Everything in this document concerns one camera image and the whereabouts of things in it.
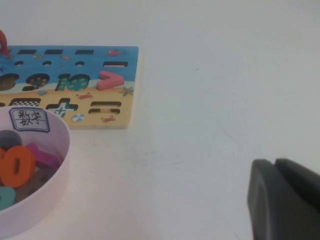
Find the label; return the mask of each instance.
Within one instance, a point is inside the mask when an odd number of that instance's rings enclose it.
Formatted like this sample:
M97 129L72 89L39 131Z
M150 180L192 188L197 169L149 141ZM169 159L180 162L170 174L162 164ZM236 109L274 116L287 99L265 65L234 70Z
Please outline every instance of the label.
M48 116L42 108L13 107L9 114L13 128L19 132L50 132Z

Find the pink foam piece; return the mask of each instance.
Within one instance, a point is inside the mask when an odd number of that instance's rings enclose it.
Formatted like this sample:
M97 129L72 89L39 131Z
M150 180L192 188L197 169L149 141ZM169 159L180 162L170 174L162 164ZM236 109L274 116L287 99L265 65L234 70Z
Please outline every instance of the pink foam piece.
M98 90L110 89L125 83L123 76L109 71L101 71L100 79L102 80L96 83L96 88Z
M37 167L52 169L57 169L60 167L58 158L55 155L39 150L37 145L34 143L30 143L25 147L34 154Z

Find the red object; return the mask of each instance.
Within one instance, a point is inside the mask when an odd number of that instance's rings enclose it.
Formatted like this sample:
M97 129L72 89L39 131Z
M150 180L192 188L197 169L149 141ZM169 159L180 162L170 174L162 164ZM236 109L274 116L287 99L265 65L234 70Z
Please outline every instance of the red object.
M96 83L98 90L110 89L125 83L123 76L108 71L101 71L100 79L102 80Z
M7 38L3 31L0 30L0 54L9 54L10 50L7 48Z
M0 159L2 183L11 188L26 184L36 169L36 158L25 146L13 146Z

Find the equals sign slot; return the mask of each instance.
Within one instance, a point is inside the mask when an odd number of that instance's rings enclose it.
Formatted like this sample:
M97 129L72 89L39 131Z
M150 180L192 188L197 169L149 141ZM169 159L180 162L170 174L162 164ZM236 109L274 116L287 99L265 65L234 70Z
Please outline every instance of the equals sign slot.
M91 108L89 109L89 114L119 114L120 107L122 104L119 101L93 101L91 103Z

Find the starfish illustration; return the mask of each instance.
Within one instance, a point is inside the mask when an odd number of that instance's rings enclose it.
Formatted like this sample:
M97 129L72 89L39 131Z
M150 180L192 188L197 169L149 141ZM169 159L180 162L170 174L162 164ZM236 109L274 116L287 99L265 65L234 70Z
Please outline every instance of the starfish illustration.
M2 73L3 73L3 72L4 72L4 70L6 70L6 69L7 69L6 67L1 66L1 67L0 67L0 72L2 72Z
M123 91L120 92L123 94L123 96L127 96L128 94L133 96L134 95L134 87L131 86L129 88L126 88L125 86L123 87Z

